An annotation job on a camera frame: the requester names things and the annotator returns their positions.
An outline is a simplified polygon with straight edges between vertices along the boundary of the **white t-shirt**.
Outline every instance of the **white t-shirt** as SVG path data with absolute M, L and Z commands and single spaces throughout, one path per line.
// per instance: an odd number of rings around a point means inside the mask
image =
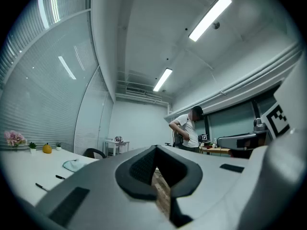
M 176 118 L 176 120 L 182 126 L 184 131 L 187 131 L 189 134 L 190 140 L 183 140 L 183 145 L 188 148 L 197 148 L 199 146 L 198 143 L 198 135 L 195 131 L 194 121 L 190 120 L 188 114 L 183 114 Z

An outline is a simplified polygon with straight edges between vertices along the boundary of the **small white table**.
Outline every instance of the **small white table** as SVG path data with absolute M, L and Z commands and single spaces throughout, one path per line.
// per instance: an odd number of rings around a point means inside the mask
M 127 145 L 127 151 L 129 151 L 129 141 L 122 141 L 122 142 L 119 142 L 119 141 L 112 141 L 112 140 L 108 140 L 106 139 L 104 141 L 104 148 L 106 147 L 106 143 L 110 144 L 111 146 L 108 146 L 108 148 L 112 147 L 113 146 L 113 156 L 116 155 L 116 146 L 121 146 L 121 145 Z
M 56 175 L 68 178 L 74 173 L 62 167 L 64 162 L 79 159 L 80 162 L 89 164 L 97 161 L 66 150 L 55 149 L 52 149 L 51 154 L 37 150 L 35 155 L 31 155 L 30 151 L 1 151 L 0 159 L 4 176 L 13 193 L 33 206 L 47 193 L 35 183 L 51 190 L 63 181 Z

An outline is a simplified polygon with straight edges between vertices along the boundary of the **black cap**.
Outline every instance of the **black cap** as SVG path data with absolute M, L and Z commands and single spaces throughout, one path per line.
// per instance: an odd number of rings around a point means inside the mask
M 201 118 L 203 116 L 203 111 L 202 111 L 202 108 L 200 106 L 195 106 L 192 108 L 192 111 L 194 111 L 194 113 L 199 117 Z

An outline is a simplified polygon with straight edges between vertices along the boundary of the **yellow pumpkin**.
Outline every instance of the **yellow pumpkin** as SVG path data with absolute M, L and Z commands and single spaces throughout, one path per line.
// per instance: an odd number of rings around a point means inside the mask
M 43 152 L 44 153 L 52 153 L 52 148 L 51 148 L 50 145 L 48 145 L 48 143 L 43 145 Z

